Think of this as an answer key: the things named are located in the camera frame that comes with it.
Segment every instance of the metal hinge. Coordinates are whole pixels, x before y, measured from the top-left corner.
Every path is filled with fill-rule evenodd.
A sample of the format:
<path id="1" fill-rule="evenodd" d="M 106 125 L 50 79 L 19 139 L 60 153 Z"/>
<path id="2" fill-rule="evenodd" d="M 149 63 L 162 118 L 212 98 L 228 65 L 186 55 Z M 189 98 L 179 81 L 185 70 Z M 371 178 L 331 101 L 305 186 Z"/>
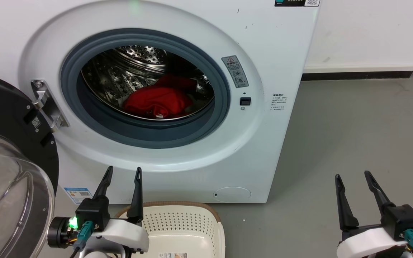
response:
<path id="1" fill-rule="evenodd" d="M 41 111 L 44 118 L 50 124 L 52 132 L 57 131 L 63 126 L 68 127 L 69 124 L 53 99 L 46 81 L 32 80 L 31 88 L 33 89 L 34 96 L 37 98 L 36 101 L 33 101 L 33 105 Z"/>

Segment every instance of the laundry basket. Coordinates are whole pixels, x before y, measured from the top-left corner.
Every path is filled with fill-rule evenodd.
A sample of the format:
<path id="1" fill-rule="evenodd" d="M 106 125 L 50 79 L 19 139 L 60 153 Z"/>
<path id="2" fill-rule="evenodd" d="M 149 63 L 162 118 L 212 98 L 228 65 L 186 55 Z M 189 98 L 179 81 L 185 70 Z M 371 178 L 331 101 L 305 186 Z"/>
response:
<path id="1" fill-rule="evenodd" d="M 126 218 L 126 207 L 116 214 Z M 224 258 L 224 228 L 206 204 L 156 201 L 144 204 L 142 226 L 149 234 L 149 251 L 141 258 Z"/>

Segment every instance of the green led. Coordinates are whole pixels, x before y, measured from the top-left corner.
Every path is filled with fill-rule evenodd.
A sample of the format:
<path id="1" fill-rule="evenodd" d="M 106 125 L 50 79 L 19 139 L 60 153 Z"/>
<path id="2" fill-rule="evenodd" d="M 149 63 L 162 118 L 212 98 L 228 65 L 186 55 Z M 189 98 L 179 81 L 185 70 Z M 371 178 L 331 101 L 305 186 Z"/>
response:
<path id="1" fill-rule="evenodd" d="M 71 227 L 77 230 L 77 218 L 76 217 L 72 217 L 71 219 L 69 219 L 68 227 Z"/>

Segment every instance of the red cloth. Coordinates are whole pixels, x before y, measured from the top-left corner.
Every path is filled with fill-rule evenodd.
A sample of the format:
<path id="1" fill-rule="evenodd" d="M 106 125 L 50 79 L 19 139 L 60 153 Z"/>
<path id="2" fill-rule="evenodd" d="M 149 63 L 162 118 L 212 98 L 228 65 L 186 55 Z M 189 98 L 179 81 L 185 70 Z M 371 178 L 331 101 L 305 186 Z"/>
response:
<path id="1" fill-rule="evenodd" d="M 182 114 L 184 109 L 192 105 L 192 101 L 184 92 L 196 90 L 197 81 L 174 75 L 165 75 L 154 85 L 141 88 L 128 96 L 123 109 L 129 113 L 166 118 Z"/>

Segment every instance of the black cable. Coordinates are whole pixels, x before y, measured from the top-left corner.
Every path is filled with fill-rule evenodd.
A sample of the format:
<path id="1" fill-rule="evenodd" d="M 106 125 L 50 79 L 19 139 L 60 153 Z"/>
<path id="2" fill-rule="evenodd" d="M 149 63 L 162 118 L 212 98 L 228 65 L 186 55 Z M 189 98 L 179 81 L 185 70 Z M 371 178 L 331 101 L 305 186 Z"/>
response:
<path id="1" fill-rule="evenodd" d="M 74 249 L 74 252 L 72 252 L 72 255 L 69 258 L 74 258 L 76 256 L 77 252 L 79 252 L 79 247 L 76 247 Z"/>

